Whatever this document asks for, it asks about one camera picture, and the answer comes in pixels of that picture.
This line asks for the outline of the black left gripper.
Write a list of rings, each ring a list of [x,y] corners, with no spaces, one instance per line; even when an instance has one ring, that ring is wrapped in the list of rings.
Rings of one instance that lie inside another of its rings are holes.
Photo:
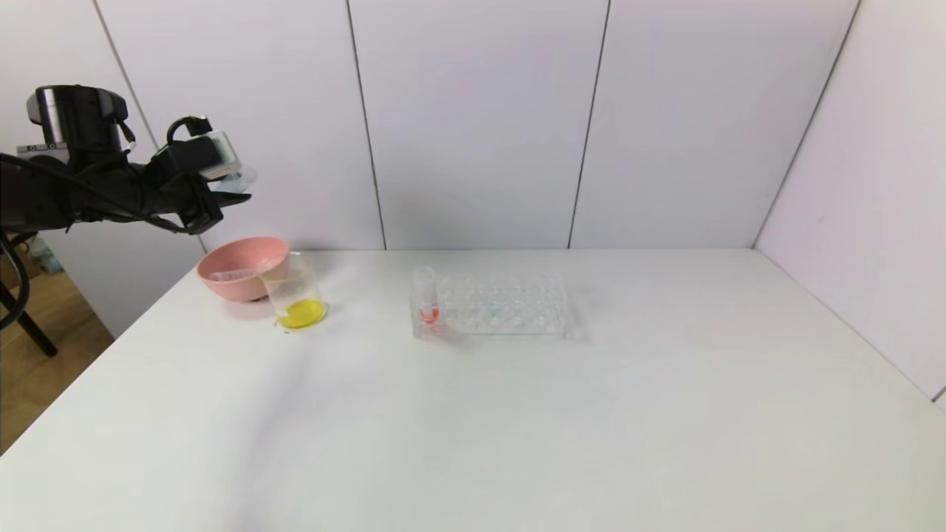
[[[250,194],[210,191],[200,173],[173,174],[142,166],[144,180],[140,221],[170,233],[200,235],[222,221],[222,208],[249,201]]]

